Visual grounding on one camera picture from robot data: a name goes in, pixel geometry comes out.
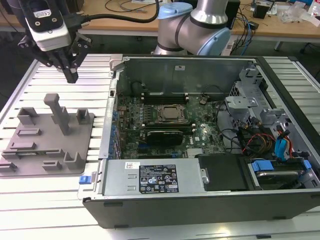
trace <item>motherboard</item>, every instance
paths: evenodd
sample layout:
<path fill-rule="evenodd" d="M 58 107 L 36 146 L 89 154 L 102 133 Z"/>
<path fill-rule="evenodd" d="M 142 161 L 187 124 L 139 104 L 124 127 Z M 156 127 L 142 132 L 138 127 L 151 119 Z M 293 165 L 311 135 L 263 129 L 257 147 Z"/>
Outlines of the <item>motherboard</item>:
<path fill-rule="evenodd" d="M 225 153 L 214 121 L 216 105 L 200 104 L 200 100 L 201 96 L 192 95 L 184 104 L 152 104 L 156 102 L 120 94 L 120 158 L 194 158 L 202 153 Z"/>

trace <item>cpu socket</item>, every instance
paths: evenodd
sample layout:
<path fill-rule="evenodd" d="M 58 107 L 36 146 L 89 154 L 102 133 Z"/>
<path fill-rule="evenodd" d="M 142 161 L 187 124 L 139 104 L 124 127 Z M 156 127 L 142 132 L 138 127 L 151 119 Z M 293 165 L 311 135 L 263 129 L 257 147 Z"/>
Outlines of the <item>cpu socket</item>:
<path fill-rule="evenodd" d="M 184 122 L 186 120 L 184 114 L 185 107 L 182 105 L 162 105 L 157 107 L 158 123 L 165 122 Z"/>

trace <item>slotted aluminum surface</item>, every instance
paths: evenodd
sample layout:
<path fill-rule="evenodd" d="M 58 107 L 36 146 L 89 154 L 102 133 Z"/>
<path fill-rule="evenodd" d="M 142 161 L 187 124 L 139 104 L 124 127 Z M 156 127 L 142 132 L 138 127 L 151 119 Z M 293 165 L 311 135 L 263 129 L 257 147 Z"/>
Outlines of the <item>slotted aluminum surface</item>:
<path fill-rule="evenodd" d="M 43 105 L 43 97 L 58 92 L 61 106 L 67 106 L 69 112 L 86 106 L 95 114 L 85 173 L 97 170 L 110 83 L 109 59 L 106 54 L 88 55 L 79 68 L 76 84 L 67 84 L 54 68 L 36 64 L 0 125 L 0 151 L 5 149 L 19 123 L 19 108 L 32 105 L 38 113 L 50 113 Z M 83 207 L 83 192 L 78 194 L 79 188 L 90 190 L 93 186 L 79 186 L 78 181 L 78 176 L 1 178 L 0 239 L 245 240 L 271 235 L 273 239 L 311 240 L 320 236 L 320 207 L 289 220 L 103 229 Z"/>
<path fill-rule="evenodd" d="M 299 62 L 292 62 L 287 57 L 265 57 L 282 84 L 296 104 L 320 133 L 320 84 L 303 68 Z M 267 89 L 277 108 L 282 104 L 271 86 Z"/>

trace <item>warning label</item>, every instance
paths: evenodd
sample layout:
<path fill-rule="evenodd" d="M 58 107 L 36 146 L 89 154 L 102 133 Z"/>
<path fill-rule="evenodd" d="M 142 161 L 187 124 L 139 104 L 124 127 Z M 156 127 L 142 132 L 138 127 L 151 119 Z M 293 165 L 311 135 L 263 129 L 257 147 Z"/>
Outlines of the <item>warning label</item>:
<path fill-rule="evenodd" d="M 139 166 L 139 179 L 142 194 L 179 192 L 176 165 Z"/>

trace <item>wooden desk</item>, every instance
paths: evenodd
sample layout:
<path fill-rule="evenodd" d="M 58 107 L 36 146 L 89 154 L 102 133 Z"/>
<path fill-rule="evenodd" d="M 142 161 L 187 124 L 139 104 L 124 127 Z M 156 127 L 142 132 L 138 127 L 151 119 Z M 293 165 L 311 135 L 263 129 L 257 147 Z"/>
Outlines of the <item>wooden desk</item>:
<path fill-rule="evenodd" d="M 125 2 L 126 0 L 113 0 L 108 4 L 108 7 L 121 11 L 118 2 Z M 245 4 L 250 3 L 251 0 L 242 0 L 241 9 Z M 83 6 L 86 15 L 93 14 L 122 14 L 124 16 L 148 19 L 154 15 L 155 6 L 148 6 L 147 13 L 113 13 L 105 9 L 106 0 L 86 0 Z M 127 3 L 128 8 L 137 8 L 140 4 Z M 255 33 L 254 39 L 267 41 L 284 41 L 284 42 L 320 42 L 320 27 L 315 27 L 307 21 L 300 23 L 282 23 L 277 16 L 266 16 L 265 19 L 253 18 L 253 13 L 249 10 L 242 10 L 249 21 L 254 21 L 259 24 L 259 28 Z M 6 15 L 10 23 L 22 31 L 14 15 Z M 239 20 L 236 20 L 232 29 L 232 35 L 238 36 L 243 33 L 243 26 Z M 0 16 L 0 31 L 13 31 L 8 25 L 3 16 Z M 150 23 L 141 24 L 114 19 L 98 19 L 93 20 L 89 26 L 84 27 L 80 32 L 84 34 L 96 35 L 133 35 L 133 36 L 157 36 L 158 34 L 158 20 Z"/>

